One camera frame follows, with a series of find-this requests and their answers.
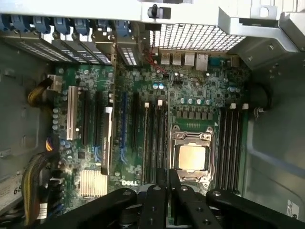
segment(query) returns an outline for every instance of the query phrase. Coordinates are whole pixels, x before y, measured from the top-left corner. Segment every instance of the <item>green circuit board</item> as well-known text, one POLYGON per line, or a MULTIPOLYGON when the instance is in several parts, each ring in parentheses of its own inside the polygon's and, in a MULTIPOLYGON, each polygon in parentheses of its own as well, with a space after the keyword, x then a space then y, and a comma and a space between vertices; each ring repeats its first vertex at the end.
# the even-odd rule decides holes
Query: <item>green circuit board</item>
MULTIPOLYGON (((81 190, 82 171, 92 173, 101 170, 97 157, 101 158, 102 153, 94 144, 97 91, 102 92, 103 106, 107 104, 109 92, 114 100, 110 172, 104 188, 107 193, 121 187, 137 190, 140 185, 154 182, 156 167, 168 167, 167 137, 173 125, 179 125, 181 130, 188 132, 212 127, 218 137, 220 108, 231 103, 241 106, 246 101, 246 93, 241 89, 249 77, 248 70, 227 67, 224 62, 224 58, 210 60, 207 72, 184 66, 162 66, 166 74, 150 65, 117 70, 112 66, 58 66, 56 74, 63 77, 63 94, 55 99, 55 107, 60 112, 58 129, 54 132, 61 140, 65 139, 67 128, 65 92, 68 86, 82 88, 78 102, 79 137, 68 141, 69 148, 60 148, 62 162, 59 167, 65 175, 65 211, 98 197, 84 195, 81 190), (81 97, 85 91, 89 93, 91 102, 88 143, 83 145, 81 97)), ((243 135, 242 155, 245 141, 243 135)))

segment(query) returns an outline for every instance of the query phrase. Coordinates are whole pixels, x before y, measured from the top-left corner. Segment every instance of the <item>cpu socket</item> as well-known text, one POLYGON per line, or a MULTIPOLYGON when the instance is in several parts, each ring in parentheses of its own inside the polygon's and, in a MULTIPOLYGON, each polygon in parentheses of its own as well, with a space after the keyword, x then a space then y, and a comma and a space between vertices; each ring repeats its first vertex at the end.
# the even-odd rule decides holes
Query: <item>cpu socket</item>
POLYGON ((181 181, 209 185, 212 179, 213 129, 206 132, 181 131, 178 125, 171 130, 171 167, 177 169, 181 181))

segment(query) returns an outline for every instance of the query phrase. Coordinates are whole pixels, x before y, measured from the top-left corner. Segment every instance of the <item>computer motherboard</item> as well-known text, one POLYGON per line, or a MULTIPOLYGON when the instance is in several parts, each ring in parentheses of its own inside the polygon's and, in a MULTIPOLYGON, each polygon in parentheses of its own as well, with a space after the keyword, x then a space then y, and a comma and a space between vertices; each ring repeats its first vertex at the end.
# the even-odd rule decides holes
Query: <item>computer motherboard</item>
POLYGON ((210 56, 178 65, 64 65, 53 131, 60 138, 64 212, 121 187, 155 183, 155 169, 208 190, 242 191, 249 71, 210 56))

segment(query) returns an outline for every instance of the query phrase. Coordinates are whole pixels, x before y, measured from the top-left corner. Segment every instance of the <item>white pci slot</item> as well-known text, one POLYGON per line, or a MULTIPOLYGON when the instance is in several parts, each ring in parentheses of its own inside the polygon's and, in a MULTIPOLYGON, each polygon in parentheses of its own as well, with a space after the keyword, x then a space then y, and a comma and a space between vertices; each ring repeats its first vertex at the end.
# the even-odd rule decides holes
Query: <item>white pci slot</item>
POLYGON ((68 90, 68 114, 67 114, 67 140, 77 138, 76 121, 77 121, 77 87, 69 86, 68 90))

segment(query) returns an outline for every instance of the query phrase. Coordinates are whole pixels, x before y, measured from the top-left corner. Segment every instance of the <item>sticker label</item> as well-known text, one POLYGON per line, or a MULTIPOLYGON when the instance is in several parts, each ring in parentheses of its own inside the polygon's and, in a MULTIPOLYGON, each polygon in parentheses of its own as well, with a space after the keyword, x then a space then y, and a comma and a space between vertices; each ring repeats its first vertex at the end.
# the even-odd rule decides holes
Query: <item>sticker label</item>
POLYGON ((0 211, 21 198, 21 180, 22 173, 18 173, 0 183, 0 211))
POLYGON ((288 200, 286 215, 295 219, 299 219, 299 206, 288 200))
POLYGON ((37 219, 46 219, 48 215, 48 203, 40 204, 40 212, 37 219))

